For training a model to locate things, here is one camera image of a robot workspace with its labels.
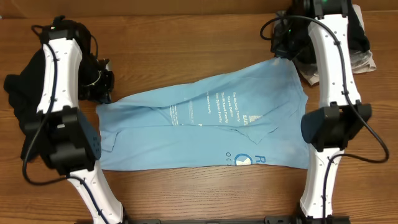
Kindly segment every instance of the light blue cloth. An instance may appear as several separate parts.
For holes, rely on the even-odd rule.
[[[99,105],[101,166],[307,168],[308,144],[300,130],[306,102],[294,64],[274,58]]]

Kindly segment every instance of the wooden surface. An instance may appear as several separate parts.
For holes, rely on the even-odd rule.
[[[352,0],[363,11],[398,10],[397,0]],[[0,0],[8,18],[261,14],[286,10],[292,0]]]
[[[113,98],[190,83],[270,59],[270,43],[259,29],[272,15],[98,17],[84,23],[99,42],[99,56],[113,61]],[[370,125],[391,149],[387,164],[344,158],[333,197],[334,212],[352,223],[397,223],[398,213],[398,12],[365,12],[377,71],[355,75],[362,99],[372,103]],[[0,21],[0,80],[19,73],[40,47],[32,24],[50,19]],[[318,106],[318,86],[303,83],[307,110]],[[73,223],[90,219],[76,190],[62,182],[33,187],[24,182],[19,159],[21,133],[8,94],[0,91],[0,223]],[[95,104],[81,108],[98,127]],[[371,158],[382,150],[367,131],[348,152]],[[29,165],[35,180],[56,177],[40,159]],[[105,172],[115,196],[133,218],[163,220],[263,218],[291,214],[305,186],[306,171],[278,166],[202,167],[140,172]]]

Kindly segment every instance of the black fabric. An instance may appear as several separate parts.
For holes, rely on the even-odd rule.
[[[371,48],[351,0],[348,0],[348,47],[361,52],[366,52]]]
[[[26,150],[33,138],[33,134],[27,135],[25,124],[37,119],[36,109],[43,92],[44,70],[44,52],[40,49],[34,54],[20,75],[7,75],[4,81],[4,89],[9,94],[8,102],[14,108],[14,114],[19,120],[19,127],[26,135],[21,159],[25,158]],[[32,148],[29,160],[37,155],[37,150]]]

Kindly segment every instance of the black cable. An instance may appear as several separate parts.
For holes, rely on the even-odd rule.
[[[91,35],[91,37],[94,39],[94,42],[95,42],[95,59],[97,59],[98,58],[98,43],[97,43],[97,39],[93,35]]]
[[[95,209],[97,210],[98,214],[99,214],[100,217],[104,220],[105,224],[109,224],[108,221],[106,220],[106,218],[105,218],[105,216],[104,216],[102,210],[101,210],[101,209],[99,208],[99,206],[97,205],[97,203],[96,203],[96,201],[95,201],[95,199],[94,199],[94,196],[93,196],[93,194],[91,193],[90,188],[88,188],[88,186],[87,186],[85,180],[83,180],[83,179],[81,179],[81,178],[79,178],[79,177],[74,177],[74,176],[68,176],[67,178],[68,178],[68,179],[75,179],[75,180],[78,180],[78,181],[80,182],[80,184],[83,185],[83,186],[85,187],[85,189],[86,189],[88,195],[90,196],[90,199],[91,199],[91,201],[93,202],[93,205],[94,205]]]
[[[43,29],[43,27],[42,27],[42,26],[39,26],[39,25],[33,25],[33,26],[31,27],[32,31],[33,31],[37,36],[39,36],[39,33],[36,31],[36,28],[41,28],[41,29]],[[57,183],[57,182],[60,182],[60,181],[66,180],[66,179],[75,179],[75,180],[79,180],[80,184],[83,185],[83,186],[85,187],[85,189],[86,189],[88,195],[90,196],[90,199],[91,199],[91,201],[93,202],[93,205],[94,205],[95,209],[97,210],[97,213],[98,213],[98,214],[101,216],[101,218],[104,220],[105,224],[109,224],[108,221],[106,220],[106,218],[105,218],[105,216],[104,216],[102,210],[99,208],[98,204],[96,203],[96,200],[94,199],[94,196],[93,196],[93,194],[91,193],[90,188],[87,186],[86,182],[85,182],[83,179],[81,179],[81,178],[79,178],[79,177],[65,176],[65,177],[61,177],[61,178],[58,178],[58,179],[48,180],[48,181],[46,181],[46,182],[36,182],[36,181],[31,180],[31,179],[29,178],[29,176],[27,175],[27,162],[28,162],[29,154],[30,154],[30,152],[31,152],[31,150],[32,150],[32,148],[33,148],[33,146],[34,146],[34,144],[35,144],[35,142],[36,142],[36,140],[37,140],[37,138],[38,138],[38,136],[39,136],[41,130],[43,129],[43,127],[47,124],[47,121],[49,120],[50,113],[51,113],[52,108],[53,108],[54,103],[55,103],[55,91],[56,91],[56,89],[57,89],[57,78],[58,78],[57,56],[55,55],[55,52],[54,52],[53,48],[50,46],[50,44],[47,44],[47,43],[46,43],[45,45],[50,49],[51,54],[52,54],[52,58],[53,58],[53,61],[54,61],[54,79],[53,79],[52,92],[51,92],[51,97],[50,97],[50,104],[49,104],[49,108],[48,108],[48,110],[47,110],[47,112],[46,112],[46,114],[45,114],[45,116],[44,116],[44,119],[42,120],[42,122],[40,123],[39,127],[37,128],[37,131],[36,131],[36,133],[35,133],[35,135],[34,135],[32,141],[31,141],[30,144],[29,144],[29,147],[28,147],[28,150],[27,150],[27,152],[26,152],[25,159],[24,159],[24,163],[23,163],[23,165],[22,165],[22,175],[24,176],[25,180],[26,180],[28,183],[30,183],[30,184],[32,184],[32,185],[36,185],[36,186],[43,186],[43,185],[48,185],[48,184],[54,184],[54,183]]]
[[[338,155],[334,155],[329,159],[329,163],[328,166],[326,168],[325,171],[325,179],[323,181],[323,195],[322,195],[322,199],[323,199],[323,218],[322,218],[322,223],[326,223],[326,185],[327,185],[327,181],[328,181],[328,175],[329,175],[329,171],[330,171],[330,167],[331,164],[334,163],[333,160],[336,159],[337,157],[351,157],[354,159],[359,159],[361,161],[364,162],[370,162],[370,163],[374,163],[374,164],[380,164],[380,163],[384,163],[387,162],[389,160],[390,157],[390,153],[389,150],[386,146],[386,144],[384,143],[384,141],[379,137],[379,135],[377,135],[377,133],[367,124],[367,122],[365,122],[365,120],[361,117],[361,115],[356,111],[355,106],[353,105],[353,103],[351,102],[349,96],[348,96],[348,89],[347,89],[347,80],[346,80],[346,69],[345,69],[345,61],[344,61],[344,56],[343,56],[343,50],[341,48],[341,42],[337,39],[336,35],[329,29],[329,27],[327,27],[326,25],[324,25],[322,22],[310,18],[310,17],[305,17],[305,16],[284,16],[284,17],[277,17],[274,19],[271,19],[270,21],[266,22],[263,27],[261,27],[261,33],[260,36],[261,38],[263,38],[264,40],[271,40],[268,37],[264,37],[263,32],[264,29],[271,23],[281,20],[281,19],[303,19],[303,20],[307,20],[310,22],[314,22],[318,25],[320,25],[322,28],[324,28],[329,34],[330,36],[333,38],[333,40],[335,41],[335,45],[337,46],[339,55],[340,55],[340,60],[341,60],[341,71],[342,71],[342,75],[343,75],[343,94],[346,98],[347,103],[349,104],[349,106],[351,107],[351,109],[353,110],[354,114],[356,115],[356,117],[363,123],[363,125],[366,127],[366,129],[376,138],[376,140],[379,142],[379,144],[381,145],[381,147],[384,150],[385,153],[385,157],[383,159],[380,160],[376,160],[376,159],[368,159],[365,157],[361,157],[361,156],[357,156],[354,154],[338,154]]]

